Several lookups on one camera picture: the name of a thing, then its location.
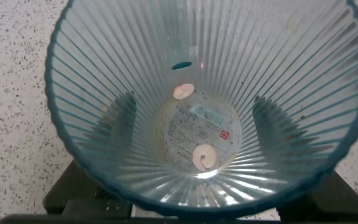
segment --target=white pill fragment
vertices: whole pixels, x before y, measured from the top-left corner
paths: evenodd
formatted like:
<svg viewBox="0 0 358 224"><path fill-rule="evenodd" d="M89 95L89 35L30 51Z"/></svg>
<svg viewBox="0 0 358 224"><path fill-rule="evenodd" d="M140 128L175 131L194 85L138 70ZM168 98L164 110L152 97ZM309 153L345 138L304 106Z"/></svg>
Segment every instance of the white pill fragment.
<svg viewBox="0 0 358 224"><path fill-rule="evenodd" d="M215 149L208 144L199 145L193 151L193 163L201 171L213 167L217 158Z"/></svg>
<svg viewBox="0 0 358 224"><path fill-rule="evenodd" d="M177 100L182 100L182 99L186 98L187 96L190 96L193 91L194 91L194 85L186 83L186 84L177 86L173 90L173 97Z"/></svg>

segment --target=barcode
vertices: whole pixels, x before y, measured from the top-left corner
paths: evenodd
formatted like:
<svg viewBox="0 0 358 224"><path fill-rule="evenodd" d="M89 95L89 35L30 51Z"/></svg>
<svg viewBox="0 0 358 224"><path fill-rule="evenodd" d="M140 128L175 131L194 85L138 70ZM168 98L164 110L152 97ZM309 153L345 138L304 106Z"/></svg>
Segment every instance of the barcode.
<svg viewBox="0 0 358 224"><path fill-rule="evenodd" d="M196 104L191 107L190 112L195 113L203 118L209 120L210 122L214 123L215 125L221 128L224 118L222 115L218 114L215 111L212 111L204 106Z"/></svg>

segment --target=red recycling symbol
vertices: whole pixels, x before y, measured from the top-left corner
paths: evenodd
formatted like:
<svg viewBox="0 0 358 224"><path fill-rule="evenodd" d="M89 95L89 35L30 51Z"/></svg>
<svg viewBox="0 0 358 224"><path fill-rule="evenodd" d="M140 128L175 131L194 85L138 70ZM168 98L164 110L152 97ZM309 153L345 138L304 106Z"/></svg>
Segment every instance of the red recycling symbol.
<svg viewBox="0 0 358 224"><path fill-rule="evenodd" d="M225 130L222 130L222 132L219 136L223 139L227 139L229 137L229 133Z"/></svg>

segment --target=black plastic base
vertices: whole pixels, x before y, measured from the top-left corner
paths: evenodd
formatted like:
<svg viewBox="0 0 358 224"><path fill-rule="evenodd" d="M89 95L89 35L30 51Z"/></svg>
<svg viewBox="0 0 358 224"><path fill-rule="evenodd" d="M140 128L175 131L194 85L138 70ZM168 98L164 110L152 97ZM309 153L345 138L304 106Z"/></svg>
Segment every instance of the black plastic base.
<svg viewBox="0 0 358 224"><path fill-rule="evenodd" d="M89 179L74 162L67 167L44 198L48 215L9 215L0 223L206 223L171 218L131 218L132 204L111 195ZM358 222L358 195L334 172L319 187L277 208L281 221ZM277 223L233 220L214 223Z"/></svg>

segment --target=speckled countertop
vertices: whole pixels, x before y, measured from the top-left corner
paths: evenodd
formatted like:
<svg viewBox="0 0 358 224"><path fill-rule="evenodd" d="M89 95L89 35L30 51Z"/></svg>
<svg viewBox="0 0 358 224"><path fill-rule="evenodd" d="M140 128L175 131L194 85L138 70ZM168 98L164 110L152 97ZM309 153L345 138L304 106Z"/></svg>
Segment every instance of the speckled countertop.
<svg viewBox="0 0 358 224"><path fill-rule="evenodd" d="M0 218L44 213L43 197L71 161L51 123L43 78L50 34L65 4L0 0ZM337 171L358 193L358 141ZM278 215L269 210L247 218Z"/></svg>

